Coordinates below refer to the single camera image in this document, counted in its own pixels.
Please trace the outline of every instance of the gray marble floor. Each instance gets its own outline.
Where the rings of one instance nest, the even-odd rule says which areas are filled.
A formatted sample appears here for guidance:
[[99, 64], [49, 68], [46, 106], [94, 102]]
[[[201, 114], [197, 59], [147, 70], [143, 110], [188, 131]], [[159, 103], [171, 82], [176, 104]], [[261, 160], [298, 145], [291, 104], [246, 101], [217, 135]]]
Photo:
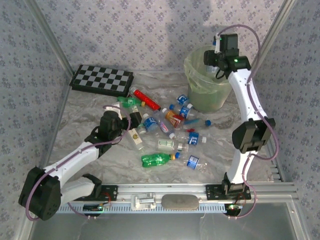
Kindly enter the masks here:
[[[183, 73], [144, 72], [134, 76], [133, 85], [162, 107], [175, 103], [177, 96], [188, 92], [187, 79]], [[77, 148], [92, 129], [99, 125], [104, 113], [102, 106], [114, 102], [116, 98], [112, 96], [71, 90], [49, 162], [56, 162]], [[206, 164], [204, 169], [192, 170], [179, 160], [163, 166], [143, 168], [142, 154], [124, 137], [118, 145], [112, 146], [102, 157], [80, 170], [73, 179], [90, 173], [104, 183], [220, 183], [231, 165], [235, 151], [232, 131], [241, 123], [233, 92], [219, 111], [206, 115], [199, 113], [199, 116], [214, 122], [214, 126], [199, 131], [208, 136], [207, 144], [197, 146], [196, 149], [199, 161]], [[154, 137], [149, 135], [144, 140], [154, 141]], [[153, 150], [149, 148], [147, 153], [153, 153]], [[272, 181], [269, 163], [255, 159], [249, 169], [248, 180]]]

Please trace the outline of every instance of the red cylinder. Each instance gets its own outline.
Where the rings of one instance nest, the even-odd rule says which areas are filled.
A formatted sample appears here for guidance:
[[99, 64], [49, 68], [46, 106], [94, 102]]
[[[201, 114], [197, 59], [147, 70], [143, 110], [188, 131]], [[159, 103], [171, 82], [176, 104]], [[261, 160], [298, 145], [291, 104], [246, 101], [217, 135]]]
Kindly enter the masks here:
[[156, 102], [151, 100], [148, 96], [143, 94], [140, 90], [138, 90], [136, 87], [134, 87], [134, 86], [131, 87], [130, 93], [135, 95], [139, 100], [145, 102], [145, 104], [148, 105], [152, 110], [159, 110], [160, 111], [161, 107]]

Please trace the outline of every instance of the chessboard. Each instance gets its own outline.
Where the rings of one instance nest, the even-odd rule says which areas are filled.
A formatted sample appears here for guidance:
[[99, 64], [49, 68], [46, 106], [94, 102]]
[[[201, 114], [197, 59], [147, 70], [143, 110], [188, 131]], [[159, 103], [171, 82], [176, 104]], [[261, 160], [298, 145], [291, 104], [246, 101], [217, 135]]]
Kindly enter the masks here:
[[70, 86], [77, 91], [126, 97], [133, 79], [134, 73], [131, 71], [80, 65]]

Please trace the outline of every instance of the plastic bucket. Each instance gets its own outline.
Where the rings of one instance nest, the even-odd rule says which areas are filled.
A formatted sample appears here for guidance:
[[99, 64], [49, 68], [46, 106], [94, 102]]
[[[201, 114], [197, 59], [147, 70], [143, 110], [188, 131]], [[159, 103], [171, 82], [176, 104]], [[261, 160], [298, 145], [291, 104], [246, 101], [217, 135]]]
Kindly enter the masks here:
[[207, 72], [204, 53], [215, 46], [203, 46], [191, 52], [184, 60], [184, 73], [189, 83], [188, 98], [193, 107], [203, 113], [219, 110], [231, 92], [231, 85], [224, 77], [216, 79]]

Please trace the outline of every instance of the wallpaper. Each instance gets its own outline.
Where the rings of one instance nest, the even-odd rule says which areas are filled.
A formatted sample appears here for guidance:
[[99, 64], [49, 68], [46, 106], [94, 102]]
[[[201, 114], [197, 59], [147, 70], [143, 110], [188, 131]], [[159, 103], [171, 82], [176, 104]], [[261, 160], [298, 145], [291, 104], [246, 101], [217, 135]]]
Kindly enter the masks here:
[[319, 49], [320, 3], [298, 0], [255, 78], [277, 124], [285, 179], [297, 186], [314, 239], [320, 239]]
[[[192, 50], [232, 24], [264, 39], [283, 0], [38, 0], [73, 70], [80, 64], [130, 70], [182, 70]], [[239, 29], [253, 59], [254, 36]]]
[[0, 8], [0, 239], [11, 240], [24, 181], [48, 151], [68, 79], [24, 2]]

